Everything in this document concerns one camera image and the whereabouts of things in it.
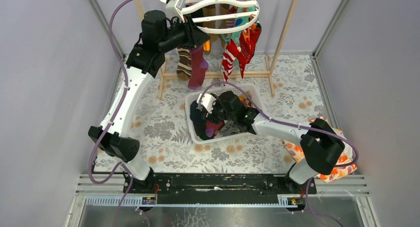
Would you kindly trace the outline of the orange clothes peg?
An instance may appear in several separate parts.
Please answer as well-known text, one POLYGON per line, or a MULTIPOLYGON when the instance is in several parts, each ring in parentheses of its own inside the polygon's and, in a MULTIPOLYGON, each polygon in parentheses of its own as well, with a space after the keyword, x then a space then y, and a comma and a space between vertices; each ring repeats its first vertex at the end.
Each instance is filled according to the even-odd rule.
POLYGON ((211 42, 210 40, 207 40, 204 44, 203 44, 203 49, 204 52, 210 52, 211 51, 211 42))

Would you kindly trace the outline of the brown white striped sock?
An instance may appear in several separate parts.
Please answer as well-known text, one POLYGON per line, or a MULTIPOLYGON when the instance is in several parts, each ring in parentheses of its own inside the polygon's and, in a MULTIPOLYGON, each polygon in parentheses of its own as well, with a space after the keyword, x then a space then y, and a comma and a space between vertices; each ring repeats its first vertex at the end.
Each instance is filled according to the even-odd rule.
POLYGON ((179 62, 176 69, 177 78, 181 81, 187 81, 192 75, 190 51, 183 48, 177 48, 179 62))

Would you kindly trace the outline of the white round clip hanger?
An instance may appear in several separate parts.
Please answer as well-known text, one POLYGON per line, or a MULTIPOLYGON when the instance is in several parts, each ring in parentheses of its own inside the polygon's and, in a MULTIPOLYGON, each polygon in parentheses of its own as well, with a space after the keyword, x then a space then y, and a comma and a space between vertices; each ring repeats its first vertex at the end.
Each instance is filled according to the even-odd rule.
POLYGON ((184 15, 184 19, 186 19, 187 15, 192 15, 196 11, 203 10, 203 7, 212 4, 216 4, 216 16, 204 17, 202 15, 193 18, 194 23, 202 24, 200 29, 208 34, 232 34, 235 31, 246 30, 254 23, 257 23, 261 8, 257 0, 185 0, 185 4, 181 11, 184 15), (230 5, 227 14, 220 15, 218 4, 230 5), (244 12, 238 13, 237 8, 239 7, 244 8, 244 12), (247 7, 255 7, 256 10, 245 12, 247 7), (235 19, 244 16, 250 17, 249 22, 242 26, 234 27, 235 19), (204 22, 214 20, 216 21, 216 29, 203 27, 204 22), (221 20, 226 20, 226 28, 219 29, 221 20))

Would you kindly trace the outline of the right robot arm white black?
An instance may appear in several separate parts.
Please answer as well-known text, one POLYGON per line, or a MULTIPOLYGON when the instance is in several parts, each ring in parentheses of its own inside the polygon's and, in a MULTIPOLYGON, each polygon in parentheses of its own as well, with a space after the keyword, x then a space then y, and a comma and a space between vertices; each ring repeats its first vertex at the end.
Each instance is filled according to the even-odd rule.
POLYGON ((298 124, 286 119, 269 118, 256 105, 246 107, 232 91, 220 95, 201 93, 196 101, 205 121, 227 121, 243 133, 268 135, 301 147, 304 157, 294 164, 284 180, 290 193, 297 193, 310 178, 331 174, 345 149, 340 136, 322 119, 298 124))

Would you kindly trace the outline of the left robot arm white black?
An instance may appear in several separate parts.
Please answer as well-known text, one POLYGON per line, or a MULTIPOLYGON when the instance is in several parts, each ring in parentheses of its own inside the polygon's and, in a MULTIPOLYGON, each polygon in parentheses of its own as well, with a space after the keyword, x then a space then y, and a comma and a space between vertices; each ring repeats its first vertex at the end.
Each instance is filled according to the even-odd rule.
POLYGON ((134 109, 165 63, 165 54, 176 48, 197 49, 210 39, 203 29, 196 13, 169 18, 160 10, 146 12, 138 41, 121 62, 124 77, 117 96, 100 125, 89 128, 95 149, 117 159, 143 193, 152 190, 154 180, 140 155, 140 142, 128 136, 134 109))

